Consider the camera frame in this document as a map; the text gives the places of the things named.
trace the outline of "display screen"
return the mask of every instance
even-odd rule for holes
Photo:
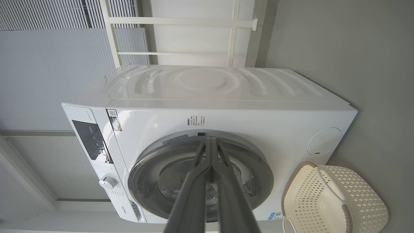
[[[73,121],[76,131],[92,160],[113,163],[97,124]]]

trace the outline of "washing machine door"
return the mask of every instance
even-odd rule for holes
[[[260,151],[236,135],[199,130],[164,137],[144,151],[128,178],[136,201],[153,214],[168,218],[200,143],[205,136],[217,135],[226,136],[219,138],[251,208],[264,202],[273,187],[273,174]],[[207,187],[206,196],[207,222],[215,222],[218,194],[214,184]]]

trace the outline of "white washing machine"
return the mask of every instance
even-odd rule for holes
[[[119,216],[166,223],[200,141],[220,137],[257,221],[281,218],[304,161],[325,164],[357,111],[288,69],[122,66],[62,106]],[[207,189],[207,221],[217,191]]]

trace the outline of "round panel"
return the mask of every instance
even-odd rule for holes
[[[323,155],[335,148],[341,141],[341,131],[338,128],[327,128],[315,134],[308,143],[308,153]]]
[[[188,137],[188,133],[181,137],[176,135],[165,140],[164,145],[140,156],[140,161],[131,170],[128,179],[128,187],[136,201],[146,210],[163,218],[168,218],[193,164],[196,151],[204,137],[208,136]],[[273,187],[273,174],[269,165],[257,153],[257,148],[250,149],[227,138],[220,140],[230,157],[246,199],[253,209],[256,208],[265,201]],[[207,222],[217,221],[217,196],[216,185],[209,185],[206,200]]]

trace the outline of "control panel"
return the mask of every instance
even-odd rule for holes
[[[97,124],[73,121],[73,125],[92,160],[113,163]]]
[[[105,189],[119,216],[129,221],[143,222],[138,206],[127,197],[98,125],[75,120],[72,123],[100,179],[99,185]]]

